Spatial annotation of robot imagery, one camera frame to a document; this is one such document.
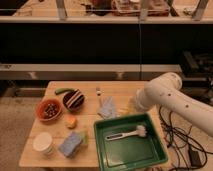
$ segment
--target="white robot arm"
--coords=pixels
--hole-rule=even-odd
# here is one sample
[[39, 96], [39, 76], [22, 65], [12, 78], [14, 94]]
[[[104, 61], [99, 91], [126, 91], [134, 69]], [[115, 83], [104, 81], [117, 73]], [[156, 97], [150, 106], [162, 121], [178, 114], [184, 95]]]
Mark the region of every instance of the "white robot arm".
[[155, 104], [162, 105], [213, 137], [213, 107], [184, 95], [179, 91], [181, 87], [182, 80], [177, 74], [163, 74], [137, 90], [136, 107], [146, 112]]

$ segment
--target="sponge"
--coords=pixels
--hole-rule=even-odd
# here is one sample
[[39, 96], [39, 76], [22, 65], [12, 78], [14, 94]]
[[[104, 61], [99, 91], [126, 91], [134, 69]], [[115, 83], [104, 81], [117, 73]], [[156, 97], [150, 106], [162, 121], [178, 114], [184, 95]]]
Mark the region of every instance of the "sponge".
[[59, 146], [59, 151], [65, 157], [73, 157], [74, 152], [77, 150], [81, 143], [82, 138], [79, 136], [79, 134], [72, 132]]

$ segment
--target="orange bowl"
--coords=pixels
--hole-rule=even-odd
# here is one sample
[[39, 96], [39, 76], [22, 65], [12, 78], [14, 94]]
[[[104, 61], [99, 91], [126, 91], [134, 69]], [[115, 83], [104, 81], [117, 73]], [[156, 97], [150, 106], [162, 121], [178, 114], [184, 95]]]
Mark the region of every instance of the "orange bowl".
[[56, 99], [43, 100], [36, 106], [36, 116], [40, 121], [55, 120], [60, 116], [61, 111], [61, 104]]

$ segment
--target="brush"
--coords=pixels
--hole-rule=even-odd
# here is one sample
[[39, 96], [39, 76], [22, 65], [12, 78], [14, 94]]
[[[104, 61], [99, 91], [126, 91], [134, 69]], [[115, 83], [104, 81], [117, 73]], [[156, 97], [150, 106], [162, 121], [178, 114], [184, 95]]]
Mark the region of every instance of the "brush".
[[121, 138], [138, 135], [139, 137], [146, 137], [146, 128], [143, 125], [137, 125], [136, 130], [132, 132], [125, 132], [125, 133], [118, 133], [118, 134], [112, 134], [105, 137], [107, 141], [111, 140], [118, 140]]

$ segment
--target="white cup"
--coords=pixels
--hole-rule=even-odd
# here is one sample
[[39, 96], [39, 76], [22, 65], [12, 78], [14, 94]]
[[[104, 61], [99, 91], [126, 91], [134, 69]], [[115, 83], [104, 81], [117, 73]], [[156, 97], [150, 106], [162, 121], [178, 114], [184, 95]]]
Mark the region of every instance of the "white cup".
[[51, 154], [53, 150], [53, 139], [51, 134], [48, 132], [38, 134], [33, 141], [33, 148], [35, 151], [44, 155]]

